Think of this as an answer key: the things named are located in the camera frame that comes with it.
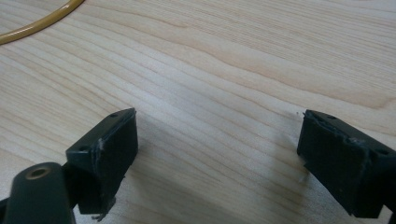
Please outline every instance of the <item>clamp jaw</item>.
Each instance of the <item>clamp jaw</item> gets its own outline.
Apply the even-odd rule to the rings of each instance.
[[[0,202],[0,223],[75,223],[77,204],[100,221],[136,154],[135,110],[107,116],[66,150],[64,166],[45,162],[16,175],[11,195]]]

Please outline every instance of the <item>wooden table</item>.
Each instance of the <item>wooden table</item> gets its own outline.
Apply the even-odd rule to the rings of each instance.
[[[1,0],[0,30],[62,3]],[[0,198],[134,107],[140,151],[103,223],[387,223],[350,217],[296,147],[310,108],[396,148],[395,58],[394,0],[88,0],[0,47]]]

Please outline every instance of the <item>mounting hole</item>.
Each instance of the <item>mounting hole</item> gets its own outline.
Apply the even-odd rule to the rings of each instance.
[[[378,152],[379,154],[382,154],[382,155],[388,155],[389,154],[389,152],[387,150],[383,149],[383,148],[378,148],[375,151]]]
[[[28,180],[38,179],[38,178],[41,178],[49,173],[50,173],[49,167],[47,167],[47,166],[37,167],[34,170],[31,170],[31,171],[29,171],[29,173],[27,173],[26,179],[28,179]]]
[[[78,151],[88,151],[88,150],[90,150],[90,148],[87,147],[87,146],[83,146],[83,147],[80,147],[80,148],[78,149]]]

